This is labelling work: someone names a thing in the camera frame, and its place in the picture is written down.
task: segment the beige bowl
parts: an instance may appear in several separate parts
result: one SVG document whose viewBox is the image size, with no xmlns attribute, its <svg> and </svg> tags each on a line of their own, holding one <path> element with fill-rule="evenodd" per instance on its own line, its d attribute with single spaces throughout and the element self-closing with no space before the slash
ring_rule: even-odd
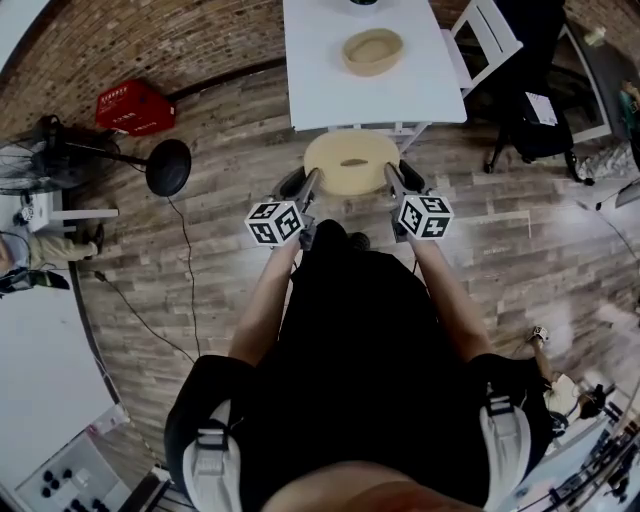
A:
<svg viewBox="0 0 640 512">
<path fill-rule="evenodd" d="M 350 37 L 342 47 L 342 60 L 358 76 L 375 76 L 391 69 L 402 57 L 404 43 L 395 32 L 374 28 Z"/>
</svg>

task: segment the brick wall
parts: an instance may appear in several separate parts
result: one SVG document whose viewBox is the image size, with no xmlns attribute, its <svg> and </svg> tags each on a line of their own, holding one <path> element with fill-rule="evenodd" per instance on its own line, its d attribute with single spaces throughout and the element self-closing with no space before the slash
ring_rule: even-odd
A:
<svg viewBox="0 0 640 512">
<path fill-rule="evenodd" d="M 125 79 L 144 77 L 169 93 L 284 55 L 281 0 L 66 1 L 6 71 L 0 136 L 53 112 L 93 126 L 97 95 Z M 608 39 L 640 62 L 640 10 L 629 1 L 567 0 L 567 12 L 607 27 Z M 467 0 L 431 4 L 450 26 Z"/>
</svg>

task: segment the red crate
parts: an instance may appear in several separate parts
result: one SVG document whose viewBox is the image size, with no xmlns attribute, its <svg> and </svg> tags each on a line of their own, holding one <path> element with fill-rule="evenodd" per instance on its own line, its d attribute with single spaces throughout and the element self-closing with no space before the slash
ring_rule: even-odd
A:
<svg viewBox="0 0 640 512">
<path fill-rule="evenodd" d="M 176 109 L 144 82 L 129 80 L 98 97 L 96 122 L 129 135 L 150 135 L 172 128 Z"/>
</svg>

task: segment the shoe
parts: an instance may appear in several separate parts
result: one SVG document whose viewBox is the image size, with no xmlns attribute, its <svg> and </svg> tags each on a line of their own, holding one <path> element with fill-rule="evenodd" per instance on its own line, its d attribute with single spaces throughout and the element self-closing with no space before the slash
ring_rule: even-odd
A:
<svg viewBox="0 0 640 512">
<path fill-rule="evenodd" d="M 98 248 L 98 254 L 102 253 L 102 246 L 104 245 L 104 226 L 102 224 L 98 224 L 96 228 L 96 234 L 93 235 L 93 239 L 91 240 L 96 247 Z"/>
<path fill-rule="evenodd" d="M 537 343 L 538 346 L 542 349 L 547 341 L 549 341 L 549 331 L 547 331 L 547 329 L 545 329 L 544 327 L 540 327 L 539 325 L 537 325 L 533 328 L 533 332 L 527 340 L 527 343 Z"/>
<path fill-rule="evenodd" d="M 368 251 L 371 249 L 371 240 L 364 233 L 353 233 L 349 237 L 349 245 L 356 251 Z"/>
</svg>

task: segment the white paper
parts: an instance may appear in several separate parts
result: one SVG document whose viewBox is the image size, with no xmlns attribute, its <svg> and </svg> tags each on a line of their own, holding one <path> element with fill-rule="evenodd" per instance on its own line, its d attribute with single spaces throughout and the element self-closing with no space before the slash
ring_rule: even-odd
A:
<svg viewBox="0 0 640 512">
<path fill-rule="evenodd" d="M 539 94 L 526 93 L 527 98 L 529 98 L 529 102 L 533 107 L 536 116 L 538 116 L 538 121 L 540 124 L 546 124 L 547 126 L 557 126 L 558 118 L 556 117 L 556 113 L 551 106 L 551 101 L 546 96 L 540 96 Z"/>
</svg>

